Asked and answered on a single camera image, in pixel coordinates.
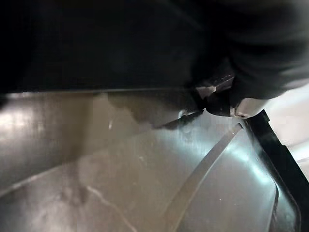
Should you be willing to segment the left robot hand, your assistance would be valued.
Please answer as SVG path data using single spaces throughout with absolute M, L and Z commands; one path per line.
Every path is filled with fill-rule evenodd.
M 0 91 L 185 88 L 230 74 L 204 97 L 250 118 L 309 82 L 306 0 L 3 0 Z

